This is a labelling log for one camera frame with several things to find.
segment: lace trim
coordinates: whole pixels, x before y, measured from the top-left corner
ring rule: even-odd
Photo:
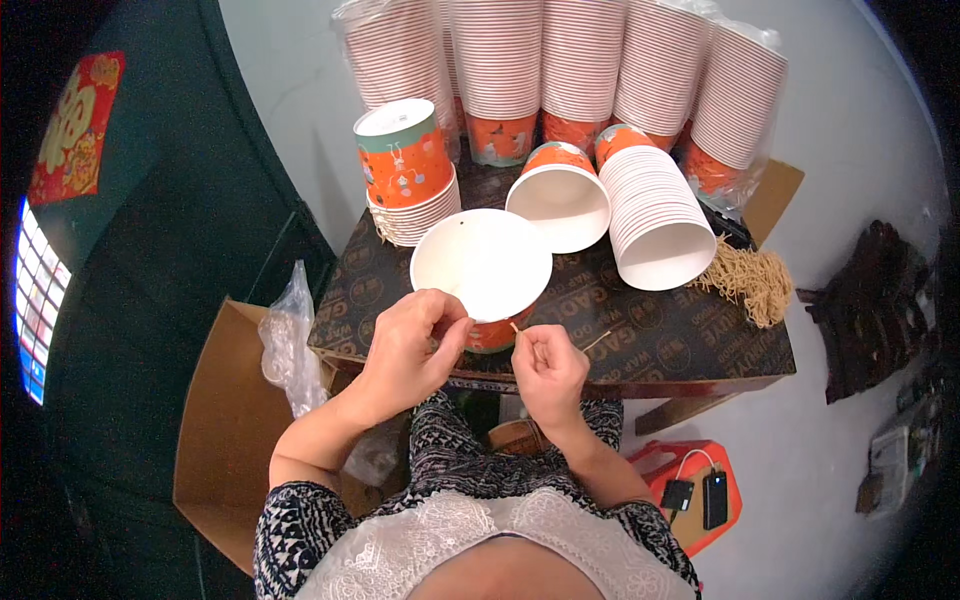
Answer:
[[[557,552],[608,599],[695,597],[679,575],[615,521],[591,515],[553,488],[539,488],[493,500],[434,492],[417,508],[371,518],[330,548],[297,598],[405,598],[438,565],[501,533]]]

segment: wooden table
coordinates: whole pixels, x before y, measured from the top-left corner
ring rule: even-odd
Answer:
[[[458,167],[464,209],[503,208],[519,171],[465,158]],[[309,345],[346,373],[359,372],[376,316],[412,291],[412,253],[382,242],[365,212],[318,305]],[[796,372],[784,324],[759,329],[742,306],[714,292],[634,289],[618,276],[607,236],[582,252],[554,255],[529,324],[562,324],[579,348],[611,332],[587,352],[586,397],[724,396]],[[515,394],[510,354],[466,352],[450,383]]]

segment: red paper poster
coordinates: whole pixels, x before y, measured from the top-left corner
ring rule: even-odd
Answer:
[[[123,52],[84,57],[74,67],[40,145],[27,191],[31,205],[97,193],[104,134],[123,69]]]

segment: window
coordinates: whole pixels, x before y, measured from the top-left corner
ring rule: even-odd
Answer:
[[[13,264],[16,303],[13,322],[20,340],[23,387],[37,404],[42,405],[50,343],[60,303],[70,283],[70,272],[47,243],[26,199],[20,216],[17,256]]]

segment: bundle of twine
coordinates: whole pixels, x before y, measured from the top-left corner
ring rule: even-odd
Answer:
[[[773,252],[737,250],[727,243],[727,234],[717,237],[717,254],[699,277],[687,285],[716,288],[727,300],[743,305],[757,327],[782,323],[793,294],[793,279],[783,259]]]

